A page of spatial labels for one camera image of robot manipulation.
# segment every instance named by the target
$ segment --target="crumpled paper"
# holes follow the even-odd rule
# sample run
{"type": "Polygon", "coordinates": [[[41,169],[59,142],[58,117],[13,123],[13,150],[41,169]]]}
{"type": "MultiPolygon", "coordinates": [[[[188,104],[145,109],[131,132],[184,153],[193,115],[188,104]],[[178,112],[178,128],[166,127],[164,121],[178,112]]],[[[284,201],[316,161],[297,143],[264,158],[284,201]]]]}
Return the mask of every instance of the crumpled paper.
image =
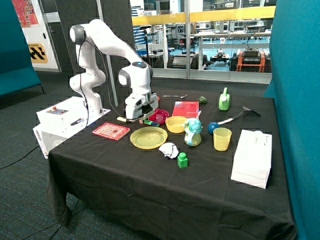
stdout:
{"type": "Polygon", "coordinates": [[[160,148],[159,151],[161,151],[165,157],[169,157],[171,159],[174,159],[176,156],[178,156],[179,151],[177,149],[177,146],[174,145],[171,142],[164,143],[160,148]]]}

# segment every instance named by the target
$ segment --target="yellow cup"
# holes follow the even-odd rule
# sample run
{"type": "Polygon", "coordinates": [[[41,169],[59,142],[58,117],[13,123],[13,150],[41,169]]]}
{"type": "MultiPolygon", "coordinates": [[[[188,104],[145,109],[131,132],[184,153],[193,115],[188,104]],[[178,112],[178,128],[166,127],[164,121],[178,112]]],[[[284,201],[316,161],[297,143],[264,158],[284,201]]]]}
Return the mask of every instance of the yellow cup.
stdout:
{"type": "Polygon", "coordinates": [[[228,149],[231,139],[231,131],[227,128],[218,127],[213,131],[214,148],[218,151],[225,151],[228,149]]]}

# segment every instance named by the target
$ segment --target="white box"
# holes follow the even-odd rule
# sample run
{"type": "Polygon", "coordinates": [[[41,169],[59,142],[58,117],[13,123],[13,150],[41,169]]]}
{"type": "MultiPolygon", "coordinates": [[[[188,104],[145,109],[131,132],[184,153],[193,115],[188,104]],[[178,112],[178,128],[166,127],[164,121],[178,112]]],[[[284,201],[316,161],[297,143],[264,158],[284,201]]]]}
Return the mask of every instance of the white box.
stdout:
{"type": "MultiPolygon", "coordinates": [[[[91,117],[88,125],[110,111],[110,109],[103,109],[102,113],[96,117],[91,117]]],[[[79,119],[87,119],[88,117],[82,97],[73,96],[56,105],[38,111],[36,114],[40,124],[33,128],[33,132],[45,159],[48,159],[49,151],[80,132],[87,125],[86,120],[71,125],[71,123],[79,119]]]]}
{"type": "Polygon", "coordinates": [[[265,189],[271,170],[272,135],[242,130],[231,179],[265,189]]]}

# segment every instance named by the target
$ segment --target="white control box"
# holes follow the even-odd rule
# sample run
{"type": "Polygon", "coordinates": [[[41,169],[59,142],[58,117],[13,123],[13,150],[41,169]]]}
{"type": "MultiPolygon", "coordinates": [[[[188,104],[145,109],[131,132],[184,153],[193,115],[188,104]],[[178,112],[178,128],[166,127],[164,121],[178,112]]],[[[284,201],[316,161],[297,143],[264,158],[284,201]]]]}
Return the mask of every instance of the white control box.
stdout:
{"type": "MultiPolygon", "coordinates": [[[[110,111],[103,109],[99,115],[89,119],[88,125],[110,111]]],[[[73,96],[36,114],[40,124],[33,128],[33,132],[45,159],[48,158],[49,151],[87,126],[88,112],[82,97],[73,96]]]]}

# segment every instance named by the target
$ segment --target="blue ball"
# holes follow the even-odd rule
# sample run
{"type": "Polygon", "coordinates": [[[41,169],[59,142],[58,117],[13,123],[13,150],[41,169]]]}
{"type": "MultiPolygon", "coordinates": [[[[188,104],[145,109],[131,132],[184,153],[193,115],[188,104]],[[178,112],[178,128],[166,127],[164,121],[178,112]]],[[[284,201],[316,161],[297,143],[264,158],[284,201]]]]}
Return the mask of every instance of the blue ball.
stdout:
{"type": "Polygon", "coordinates": [[[208,133],[210,135],[213,135],[214,134],[214,130],[217,129],[217,128],[220,128],[220,125],[216,122],[211,122],[209,123],[208,125],[208,133]]]}

